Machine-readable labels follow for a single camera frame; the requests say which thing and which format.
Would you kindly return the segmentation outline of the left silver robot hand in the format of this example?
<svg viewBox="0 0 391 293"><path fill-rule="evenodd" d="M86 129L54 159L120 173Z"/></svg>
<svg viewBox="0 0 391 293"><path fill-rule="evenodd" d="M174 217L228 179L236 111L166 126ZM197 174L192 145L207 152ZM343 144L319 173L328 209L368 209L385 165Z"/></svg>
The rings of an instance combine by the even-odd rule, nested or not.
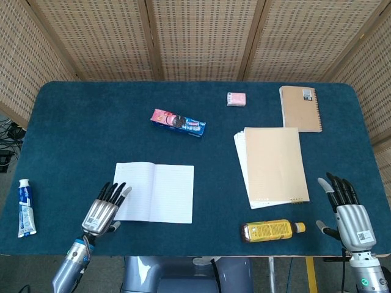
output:
<svg viewBox="0 0 391 293"><path fill-rule="evenodd" d="M109 231L112 221L132 187L126 183L106 183L93 201L81 224L84 233L98 237Z"/></svg>

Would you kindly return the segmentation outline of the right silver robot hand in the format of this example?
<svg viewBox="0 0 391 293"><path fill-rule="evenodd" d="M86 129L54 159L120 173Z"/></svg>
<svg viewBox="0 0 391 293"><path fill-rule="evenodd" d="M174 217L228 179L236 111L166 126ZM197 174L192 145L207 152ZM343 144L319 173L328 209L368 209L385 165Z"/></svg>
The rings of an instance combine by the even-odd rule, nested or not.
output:
<svg viewBox="0 0 391 293"><path fill-rule="evenodd" d="M360 204L355 188L347 179L329 172L326 176L327 179L318 178L318 183L331 204L337 227L332 229L321 220L316 221L317 227L323 234L340 241L351 253L370 251L376 245L376 237L368 212Z"/></svg>

